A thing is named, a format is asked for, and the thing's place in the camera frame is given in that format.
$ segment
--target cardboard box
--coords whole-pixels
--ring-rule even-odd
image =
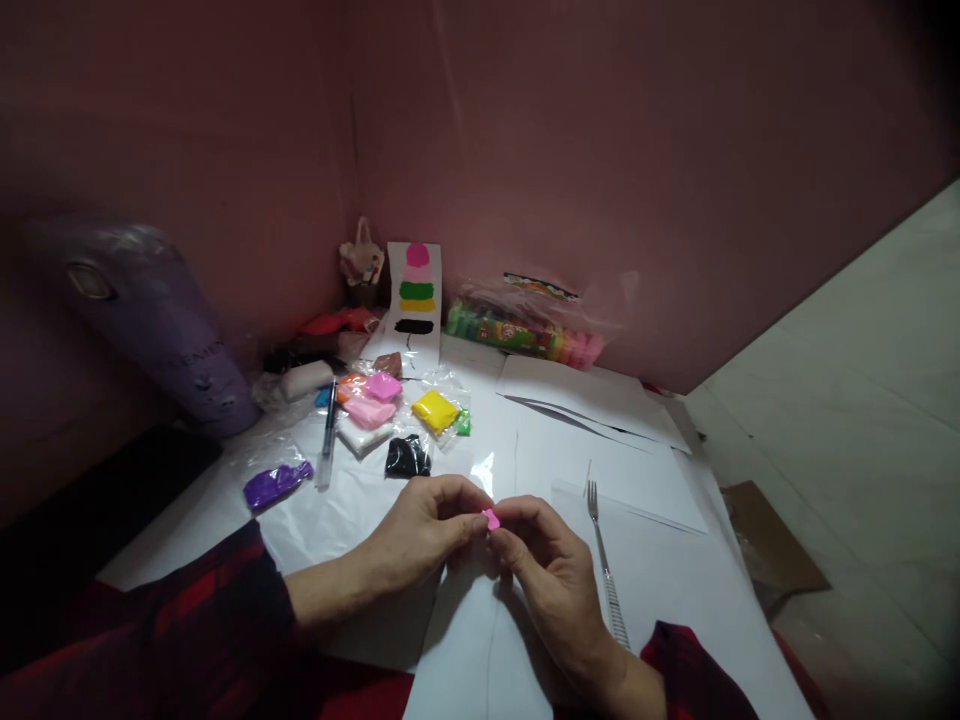
[[[791,595],[830,583],[752,481],[721,488],[754,591],[767,618]]]

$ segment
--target left hand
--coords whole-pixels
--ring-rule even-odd
[[[493,500],[462,475],[415,477],[373,534],[351,555],[364,564],[377,594],[423,582],[447,557],[483,537],[480,514]]]

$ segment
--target right hand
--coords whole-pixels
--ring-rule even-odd
[[[510,498],[493,511],[513,532],[494,530],[490,547],[520,581],[537,632],[574,687],[601,701],[630,655],[603,623],[590,548],[540,498]]]

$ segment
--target pink wall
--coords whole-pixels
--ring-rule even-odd
[[[958,169],[869,0],[357,0],[364,211],[444,275],[637,269],[600,364],[692,390]]]
[[[229,336],[340,294],[356,216],[342,5],[39,0],[0,10],[0,524],[170,412],[23,276],[25,214],[167,231]]]

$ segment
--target pen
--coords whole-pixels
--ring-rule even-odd
[[[323,449],[317,462],[317,476],[315,483],[318,490],[325,490],[330,486],[330,472],[333,469],[333,431],[337,413],[337,383],[330,386],[330,400],[327,405],[327,424],[323,430]]]

